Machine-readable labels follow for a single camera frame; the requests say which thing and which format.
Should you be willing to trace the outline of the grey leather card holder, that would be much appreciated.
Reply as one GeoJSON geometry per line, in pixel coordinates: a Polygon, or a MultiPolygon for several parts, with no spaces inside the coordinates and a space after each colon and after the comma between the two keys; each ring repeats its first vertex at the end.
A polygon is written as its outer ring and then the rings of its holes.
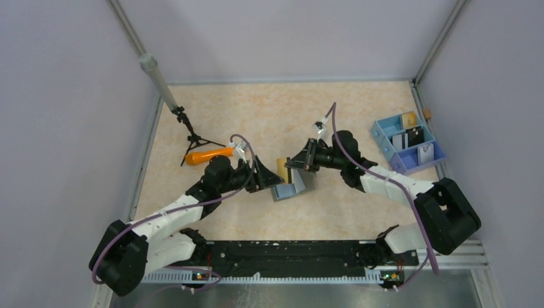
{"type": "Polygon", "coordinates": [[[280,184],[271,188],[271,195],[274,202],[295,198],[315,190],[317,179],[316,173],[292,170],[291,175],[291,183],[280,184]]]}

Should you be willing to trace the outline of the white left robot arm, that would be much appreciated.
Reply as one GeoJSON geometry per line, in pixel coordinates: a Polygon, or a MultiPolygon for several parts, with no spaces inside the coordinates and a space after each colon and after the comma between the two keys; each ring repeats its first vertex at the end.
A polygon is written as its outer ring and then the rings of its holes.
{"type": "Polygon", "coordinates": [[[89,261],[93,281],[126,296],[148,273],[179,261],[202,263],[205,247],[181,229],[242,190],[254,193],[283,182],[258,157],[251,164],[239,159],[237,167],[226,156],[213,157],[203,176],[170,205],[145,218],[116,220],[107,227],[89,261]]]}

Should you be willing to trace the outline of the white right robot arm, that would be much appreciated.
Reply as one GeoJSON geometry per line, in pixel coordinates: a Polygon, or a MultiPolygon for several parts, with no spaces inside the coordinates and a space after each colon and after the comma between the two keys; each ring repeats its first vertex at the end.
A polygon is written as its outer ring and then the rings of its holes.
{"type": "Polygon", "coordinates": [[[285,166],[310,173],[322,167],[336,169],[347,186],[381,195],[413,210],[415,223],[396,225],[378,235],[376,255],[384,264],[394,264],[409,250],[432,248],[450,255],[482,226],[454,180],[417,180],[380,167],[361,155],[358,142],[347,130],[338,131],[331,145],[308,139],[301,152],[289,158],[285,166]]]}

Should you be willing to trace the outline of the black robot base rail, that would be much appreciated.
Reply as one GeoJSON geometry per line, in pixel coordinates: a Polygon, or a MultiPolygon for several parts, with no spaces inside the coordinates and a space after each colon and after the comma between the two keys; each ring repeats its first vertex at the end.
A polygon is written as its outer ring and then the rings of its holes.
{"type": "Polygon", "coordinates": [[[387,252],[375,241],[214,241],[198,244],[192,257],[175,266],[202,268],[224,279],[363,277],[379,266],[417,266],[412,250],[387,252]]]}

